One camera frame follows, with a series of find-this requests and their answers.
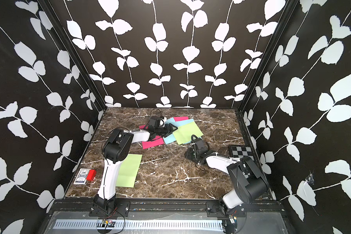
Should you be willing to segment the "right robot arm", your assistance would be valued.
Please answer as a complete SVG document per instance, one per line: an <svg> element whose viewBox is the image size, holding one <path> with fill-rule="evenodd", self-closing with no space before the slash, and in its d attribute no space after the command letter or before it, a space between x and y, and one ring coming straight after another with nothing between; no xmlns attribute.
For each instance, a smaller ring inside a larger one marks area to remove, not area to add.
<svg viewBox="0 0 351 234"><path fill-rule="evenodd" d="M229 175L233 189L221 199L225 210L251 204L269 189L265 176L249 156L230 158L212 150L203 153L190 147L185 153L185 158Z"/></svg>

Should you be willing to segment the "green paper sheet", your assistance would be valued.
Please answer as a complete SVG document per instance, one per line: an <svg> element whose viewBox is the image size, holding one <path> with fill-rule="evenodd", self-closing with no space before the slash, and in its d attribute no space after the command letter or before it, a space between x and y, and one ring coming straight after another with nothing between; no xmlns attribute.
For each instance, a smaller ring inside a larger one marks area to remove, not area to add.
<svg viewBox="0 0 351 234"><path fill-rule="evenodd" d="M193 121L191 123L180 126L176 131L173 132L175 140L178 145L186 144L191 141L192 135L197 138L203 136L202 131L198 125Z"/></svg>
<svg viewBox="0 0 351 234"><path fill-rule="evenodd" d="M141 159L142 155L138 154L129 154L126 157L126 159L122 162L119 170L118 179L116 183L117 187L134 187Z"/></svg>

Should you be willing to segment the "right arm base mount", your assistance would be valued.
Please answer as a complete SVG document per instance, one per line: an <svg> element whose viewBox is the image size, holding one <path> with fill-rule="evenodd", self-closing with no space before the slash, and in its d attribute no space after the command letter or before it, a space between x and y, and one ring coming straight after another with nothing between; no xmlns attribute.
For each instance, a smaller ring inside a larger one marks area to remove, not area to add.
<svg viewBox="0 0 351 234"><path fill-rule="evenodd" d="M228 208L222 200L206 202L206 212L208 217L233 218L246 217L246 211L242 206Z"/></svg>

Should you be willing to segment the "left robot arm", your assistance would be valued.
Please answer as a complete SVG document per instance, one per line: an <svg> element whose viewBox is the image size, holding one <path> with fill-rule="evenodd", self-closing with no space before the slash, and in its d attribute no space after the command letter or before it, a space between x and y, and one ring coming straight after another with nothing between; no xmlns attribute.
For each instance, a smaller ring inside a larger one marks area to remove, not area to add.
<svg viewBox="0 0 351 234"><path fill-rule="evenodd" d="M104 171L100 188L94 196L94 205L106 211L114 208L119 170L129 154L131 144L150 141L156 136L167 137L177 129L178 127L169 123L163 127L149 126L146 129L132 131L121 127L112 130L101 150L104 157Z"/></svg>

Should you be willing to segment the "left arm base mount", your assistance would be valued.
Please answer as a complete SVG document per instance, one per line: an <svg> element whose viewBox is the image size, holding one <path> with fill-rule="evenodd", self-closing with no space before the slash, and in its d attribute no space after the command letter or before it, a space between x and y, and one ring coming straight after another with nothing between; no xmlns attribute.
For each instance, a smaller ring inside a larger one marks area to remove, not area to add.
<svg viewBox="0 0 351 234"><path fill-rule="evenodd" d="M130 209L129 201L115 200L111 202L93 202L90 209L90 217L115 218L127 217Z"/></svg>

